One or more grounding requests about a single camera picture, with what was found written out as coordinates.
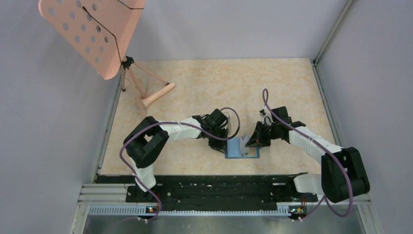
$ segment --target perforated plate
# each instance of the perforated plate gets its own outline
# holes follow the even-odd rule
[[[143,8],[145,0],[122,0]],[[82,7],[110,30],[92,19]],[[40,0],[40,14],[97,70],[104,79],[119,70],[142,10],[131,10],[117,0]]]
[[[141,215],[153,216],[145,213],[146,206],[140,205],[92,205],[89,215]],[[163,216],[290,216],[287,205],[280,205],[276,211],[162,211]]]

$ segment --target metal frame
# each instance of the metal frame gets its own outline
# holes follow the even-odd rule
[[[328,47],[330,46],[331,42],[334,40],[337,31],[340,29],[341,25],[343,24],[346,16],[353,8],[354,3],[356,0],[347,0],[340,16],[338,17],[336,23],[332,27],[328,37],[324,41],[320,51],[318,52],[316,58],[312,61],[312,67],[314,71],[314,75],[317,81],[317,85],[320,90],[321,99],[324,104],[324,108],[327,113],[327,117],[330,123],[331,130],[333,132],[334,140],[337,144],[343,145],[341,133],[339,127],[335,121],[334,112],[329,102],[328,94],[324,89],[324,82],[322,77],[319,74],[318,64],[322,60],[325,52],[327,51]],[[99,155],[99,161],[96,169],[96,174],[100,174],[100,168],[103,163],[103,158],[106,152],[106,147],[109,140],[109,134],[112,128],[114,114],[117,108],[117,103],[119,101],[121,90],[121,79],[119,78],[118,88],[116,90],[116,94],[113,100],[113,107],[112,111],[108,120],[108,124],[106,127],[106,135],[102,142],[102,147]],[[82,190],[79,195],[78,204],[76,207],[76,212],[74,215],[72,228],[70,233],[71,234],[82,234],[83,229],[86,225],[86,219],[89,214],[89,210],[91,207],[98,207],[98,208],[113,208],[113,207],[120,207],[122,208],[136,208],[145,205],[156,205],[154,203],[126,203],[126,193],[127,193],[127,186],[131,186],[132,184],[84,184]],[[299,205],[299,202],[281,202],[279,203],[280,206],[296,206]],[[308,205],[316,205],[316,202],[307,203]],[[348,201],[343,201],[337,204],[332,204],[333,206],[345,206],[348,205]],[[382,234],[382,228],[378,221],[377,215],[374,211],[374,208],[371,204],[369,195],[361,195],[357,196],[354,199],[354,205],[358,206],[358,212],[360,215],[361,222],[365,229],[366,234]]]
[[[109,114],[108,122],[106,124],[105,137],[103,138],[102,146],[100,147],[99,159],[98,159],[96,170],[95,170],[94,177],[92,180],[93,182],[95,181],[96,176],[100,174],[100,170],[102,169],[103,159],[105,157],[106,148],[108,147],[109,135],[111,134],[113,120],[115,118],[115,113],[116,113],[117,105],[118,105],[119,98],[120,98],[120,92],[122,89],[122,77],[121,75],[119,75],[118,77],[119,77],[118,78],[119,81],[117,84],[115,95],[113,97],[112,109]]]
[[[334,23],[333,27],[330,30],[330,33],[328,34],[327,38],[325,39],[323,45],[320,48],[320,51],[317,53],[317,56],[314,59],[314,64],[315,65],[317,65],[321,61],[322,57],[324,56],[324,54],[327,51],[328,47],[330,46],[331,42],[334,40],[334,37],[336,36],[338,30],[342,26],[345,18],[347,17],[350,10],[353,8],[356,1],[357,0],[347,0],[347,2],[344,5],[339,17],[336,20],[336,23]]]

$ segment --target tripod leg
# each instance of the tripod leg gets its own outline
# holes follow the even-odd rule
[[[136,90],[136,87],[132,84],[132,90],[133,90],[133,95],[135,96],[136,104],[138,105],[138,108],[142,114],[142,117],[146,117],[146,106],[143,104],[142,99],[139,98],[138,91]]]
[[[164,83],[165,85],[168,85],[169,83],[166,82],[164,79],[162,79],[162,77],[160,77],[159,75],[157,75],[155,72],[149,70],[148,68],[142,66],[141,64],[134,62],[133,63],[135,66],[139,67],[140,69],[144,70],[146,73],[148,73],[149,75],[151,75],[152,77],[154,77],[155,79],[158,79],[159,81],[161,81],[162,83]]]
[[[120,70],[120,74],[121,74],[121,77],[122,77],[122,91],[124,92],[124,91],[126,91],[126,87],[125,87],[125,69],[123,69],[123,68],[121,68],[121,70]]]
[[[152,94],[151,96],[143,99],[142,102],[146,107],[148,107],[152,102],[158,100],[160,97],[165,95],[167,92],[171,91],[173,88],[175,88],[175,83],[168,84],[167,86],[163,87],[158,92],[156,92],[156,93]]]
[[[141,93],[142,98],[145,98],[145,92],[143,91],[142,86],[139,84],[138,79],[136,78],[135,74],[133,72],[131,72],[129,69],[126,71],[129,75],[129,77],[131,77],[131,83],[132,85],[135,85],[139,92]]]

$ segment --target hole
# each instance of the hole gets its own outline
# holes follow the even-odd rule
[[[73,11],[71,11],[71,12],[69,13],[69,15],[70,15],[70,18],[72,18],[72,19],[75,19],[75,18],[76,18],[76,14],[75,14]]]
[[[56,15],[56,11],[55,11],[54,8],[52,8],[52,7],[49,8],[49,15],[51,15],[51,16],[55,16],[55,15]]]
[[[69,30],[69,25],[66,22],[63,23],[63,29],[65,31]]]

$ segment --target pink music stand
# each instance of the pink music stand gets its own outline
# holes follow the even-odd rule
[[[122,68],[122,90],[125,90],[123,61],[145,0],[40,0],[40,14],[93,66],[104,79],[113,78]],[[135,66],[160,80],[166,86],[146,97],[133,72],[132,89],[141,93],[145,107],[175,87],[138,63]]]

